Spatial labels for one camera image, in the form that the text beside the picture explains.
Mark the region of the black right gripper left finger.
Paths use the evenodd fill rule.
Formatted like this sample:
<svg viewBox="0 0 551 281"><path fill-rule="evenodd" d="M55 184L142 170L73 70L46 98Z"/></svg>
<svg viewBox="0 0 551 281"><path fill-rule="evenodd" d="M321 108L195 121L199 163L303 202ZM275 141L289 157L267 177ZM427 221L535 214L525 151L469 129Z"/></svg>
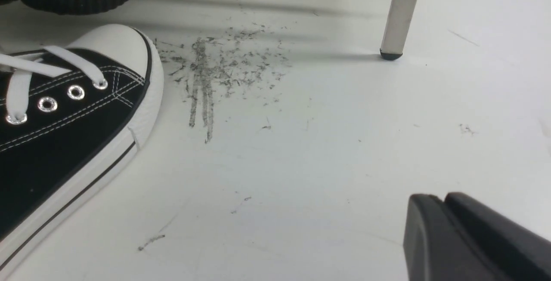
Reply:
<svg viewBox="0 0 551 281"><path fill-rule="evenodd" d="M410 281L498 281L500 277L477 256L433 195L408 199L403 239Z"/></svg>

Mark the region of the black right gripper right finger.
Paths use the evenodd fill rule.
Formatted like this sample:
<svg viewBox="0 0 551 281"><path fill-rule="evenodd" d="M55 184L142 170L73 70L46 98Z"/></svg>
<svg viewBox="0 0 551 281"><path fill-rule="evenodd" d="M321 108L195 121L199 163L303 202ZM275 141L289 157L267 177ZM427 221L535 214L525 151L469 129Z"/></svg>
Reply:
<svg viewBox="0 0 551 281"><path fill-rule="evenodd" d="M449 193L444 202L484 255L513 281L551 279L549 240L464 193Z"/></svg>

